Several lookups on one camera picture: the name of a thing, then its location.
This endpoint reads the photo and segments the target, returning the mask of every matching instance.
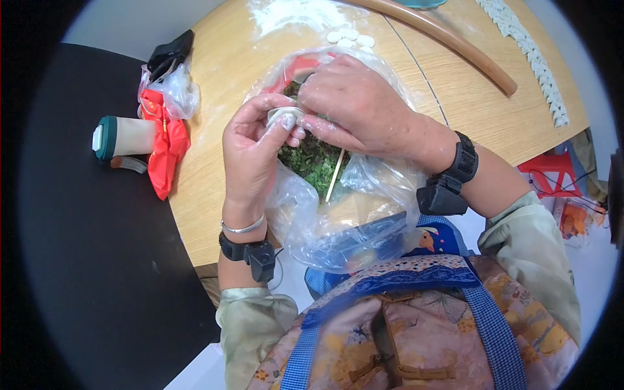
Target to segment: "floral apron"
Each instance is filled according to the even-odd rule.
[[[567,332],[494,261],[460,256],[463,241],[445,218],[427,218],[407,257],[334,279],[249,388],[386,389],[389,354],[402,385],[555,387],[578,355]],[[393,347],[385,355],[372,331],[380,313]]]

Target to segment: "red plastic stool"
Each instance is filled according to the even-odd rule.
[[[542,187],[542,192],[537,194],[539,199],[543,197],[571,197],[576,195],[583,197],[578,189],[574,174],[572,159],[570,154],[565,152],[562,155],[539,155],[518,165],[522,173],[528,173]],[[546,176],[547,173],[558,173],[556,180]],[[568,175],[570,181],[564,185],[565,176]]]

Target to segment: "black wrist strap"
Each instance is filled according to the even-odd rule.
[[[251,276],[255,281],[269,282],[275,270],[275,249],[269,242],[268,235],[264,241],[249,243],[233,243],[221,232],[219,245],[223,255],[231,261],[244,260],[251,266]]]
[[[468,202],[459,194],[462,185],[472,180],[479,167],[479,156],[470,138],[457,133],[455,159],[447,170],[427,179],[424,188],[416,191],[418,206],[425,215],[465,214]]]

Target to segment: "green vegetable filling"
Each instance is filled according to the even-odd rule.
[[[284,88],[284,95],[296,100],[301,84],[291,82]],[[319,200],[325,199],[331,179],[334,175],[340,148],[327,144],[308,133],[298,148],[288,145],[281,147],[278,159],[294,173],[303,177],[318,192]],[[349,162],[349,153],[345,153],[338,170],[336,181],[340,180]]]

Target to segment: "white dough circle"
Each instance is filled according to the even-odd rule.
[[[375,46],[375,40],[373,39],[373,37],[369,37],[368,35],[360,35],[358,37],[358,45],[373,47]]]
[[[340,41],[338,41],[338,46],[353,47],[353,41],[350,41],[349,39],[346,39],[346,38],[342,38]]]
[[[341,30],[341,32],[343,33],[343,37],[345,37],[346,39],[350,39],[352,41],[355,41],[359,37],[358,30],[343,29]]]
[[[340,31],[332,31],[331,33],[327,34],[327,41],[329,43],[337,43],[342,38],[343,38],[343,33]]]
[[[266,115],[266,119],[267,119],[266,128],[270,129],[271,126],[275,122],[277,122],[277,120],[284,114],[291,114],[296,121],[297,119],[304,116],[306,113],[301,111],[301,109],[297,107],[280,107],[277,109],[272,109]]]

